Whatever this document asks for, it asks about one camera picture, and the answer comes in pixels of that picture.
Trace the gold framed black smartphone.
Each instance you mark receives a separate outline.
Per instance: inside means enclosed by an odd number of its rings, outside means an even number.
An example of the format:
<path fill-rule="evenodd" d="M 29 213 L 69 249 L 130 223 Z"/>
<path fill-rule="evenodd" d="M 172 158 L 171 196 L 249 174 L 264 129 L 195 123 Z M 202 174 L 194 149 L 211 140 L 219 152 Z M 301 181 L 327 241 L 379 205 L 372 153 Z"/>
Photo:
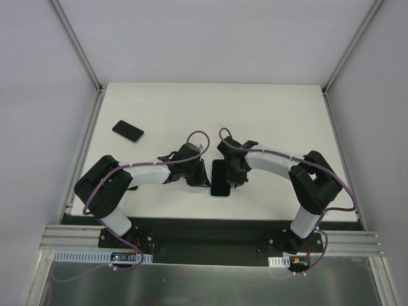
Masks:
<path fill-rule="evenodd" d="M 212 161 L 210 195 L 212 197 L 226 198 L 230 195 L 230 184 L 226 179 L 227 166 L 224 160 Z"/>

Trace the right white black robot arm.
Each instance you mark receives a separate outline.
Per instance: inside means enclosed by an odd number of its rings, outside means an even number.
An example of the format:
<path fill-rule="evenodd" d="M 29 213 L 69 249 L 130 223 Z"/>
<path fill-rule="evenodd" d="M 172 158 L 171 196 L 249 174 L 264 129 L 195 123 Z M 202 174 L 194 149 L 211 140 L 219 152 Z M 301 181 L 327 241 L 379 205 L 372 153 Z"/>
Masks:
<path fill-rule="evenodd" d="M 287 244 L 293 251 L 304 250 L 323 210 L 342 190 L 324 157 L 315 150 L 300 157 L 272 154 L 258 142 L 241 144 L 232 136 L 221 140 L 217 149 L 226 162 L 226 181 L 233 188 L 244 185 L 251 170 L 266 171 L 291 182 L 300 208 L 290 225 Z"/>

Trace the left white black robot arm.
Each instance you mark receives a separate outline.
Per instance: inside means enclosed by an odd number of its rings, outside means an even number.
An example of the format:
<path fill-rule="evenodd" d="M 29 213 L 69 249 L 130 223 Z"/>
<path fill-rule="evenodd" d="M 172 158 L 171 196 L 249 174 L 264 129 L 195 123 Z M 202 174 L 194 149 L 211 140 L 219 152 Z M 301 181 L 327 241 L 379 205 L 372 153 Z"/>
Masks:
<path fill-rule="evenodd" d="M 119 208 L 126 191 L 147 184 L 169 184 L 185 179 L 191 187 L 210 187 L 203 149 L 186 142 L 178 151 L 144 163 L 120 163 L 105 155 L 75 184 L 74 192 L 85 213 L 113 231 L 112 239 L 121 248 L 135 240 L 131 221 Z"/>

